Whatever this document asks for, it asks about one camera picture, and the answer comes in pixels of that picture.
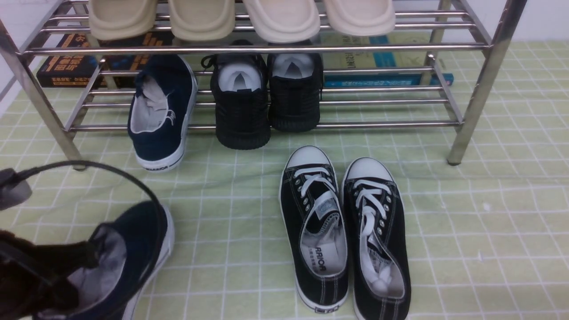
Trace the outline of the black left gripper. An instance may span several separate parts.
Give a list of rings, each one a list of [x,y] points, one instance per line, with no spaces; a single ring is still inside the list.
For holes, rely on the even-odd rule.
[[[87,241],[36,245],[2,230],[0,247],[3,320],[19,320],[50,308],[77,308],[79,290],[68,278],[78,269],[98,266],[96,247]]]

